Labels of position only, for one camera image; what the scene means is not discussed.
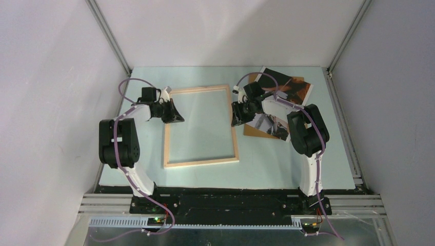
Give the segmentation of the brown backing board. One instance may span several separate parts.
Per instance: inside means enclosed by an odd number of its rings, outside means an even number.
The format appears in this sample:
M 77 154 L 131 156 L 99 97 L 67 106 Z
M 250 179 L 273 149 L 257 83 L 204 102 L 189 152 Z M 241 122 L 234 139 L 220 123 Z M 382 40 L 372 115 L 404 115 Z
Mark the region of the brown backing board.
M 248 83 L 250 84 L 250 83 L 254 82 L 255 78 L 256 78 L 256 75 L 249 75 L 248 76 Z M 294 76 L 294 78 L 296 80 L 304 81 L 304 77 Z M 256 128 L 251 127 L 251 126 L 246 125 L 246 124 L 244 125 L 244 132 L 243 133 L 245 136 L 261 137 L 261 138 L 269 138 L 269 139 L 279 139 L 275 136 L 272 136 L 266 132 L 263 132 L 259 129 L 256 129 Z

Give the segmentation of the printed photo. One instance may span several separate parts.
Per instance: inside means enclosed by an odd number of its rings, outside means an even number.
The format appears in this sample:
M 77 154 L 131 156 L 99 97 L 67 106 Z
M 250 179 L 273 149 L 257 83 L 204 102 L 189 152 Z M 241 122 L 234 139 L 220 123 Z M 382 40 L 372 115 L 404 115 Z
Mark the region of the printed photo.
M 260 72 L 274 77 L 279 85 L 277 95 L 291 103 L 305 105 L 313 89 L 313 85 L 302 80 L 296 80 L 294 76 L 289 76 L 275 70 L 263 67 Z M 265 91 L 275 91 L 276 85 L 271 78 L 258 74 L 254 82 L 259 83 Z M 289 126 L 284 120 L 270 114 L 257 114 L 253 121 L 247 123 L 251 127 L 266 132 L 280 140 L 289 142 Z

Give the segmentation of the wooden picture frame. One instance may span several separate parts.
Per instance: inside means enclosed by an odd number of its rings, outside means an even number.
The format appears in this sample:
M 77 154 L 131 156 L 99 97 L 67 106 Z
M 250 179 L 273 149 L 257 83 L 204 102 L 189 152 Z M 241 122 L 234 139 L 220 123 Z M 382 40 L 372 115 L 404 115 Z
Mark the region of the wooden picture frame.
M 239 162 L 229 85 L 173 89 L 184 122 L 165 125 L 164 168 Z

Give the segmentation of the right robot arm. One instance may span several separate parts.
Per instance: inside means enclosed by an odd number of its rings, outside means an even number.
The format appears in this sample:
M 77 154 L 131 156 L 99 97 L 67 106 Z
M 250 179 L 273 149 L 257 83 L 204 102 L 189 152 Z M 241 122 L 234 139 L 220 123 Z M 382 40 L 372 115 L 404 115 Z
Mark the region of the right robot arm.
M 330 135 L 318 107 L 289 102 L 276 92 L 263 90 L 257 82 L 244 87 L 235 85 L 232 91 L 238 96 L 231 104 L 232 127 L 251 122 L 260 113 L 286 120 L 290 142 L 303 158 L 299 209 L 304 214 L 320 211 L 325 215 L 327 204 L 321 182 L 321 163 Z

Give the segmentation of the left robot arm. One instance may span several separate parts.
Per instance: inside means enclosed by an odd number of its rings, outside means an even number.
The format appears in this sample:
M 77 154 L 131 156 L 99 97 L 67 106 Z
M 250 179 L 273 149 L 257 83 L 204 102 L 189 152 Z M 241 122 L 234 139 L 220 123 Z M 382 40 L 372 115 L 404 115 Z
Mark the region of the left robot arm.
M 141 149 L 136 123 L 159 118 L 164 124 L 184 122 L 173 99 L 170 87 L 142 88 L 142 95 L 129 109 L 114 119 L 99 122 L 98 154 L 100 161 L 121 172 L 136 197 L 144 197 L 142 206 L 149 213 L 157 213 L 162 199 L 153 194 L 155 184 L 139 166 Z

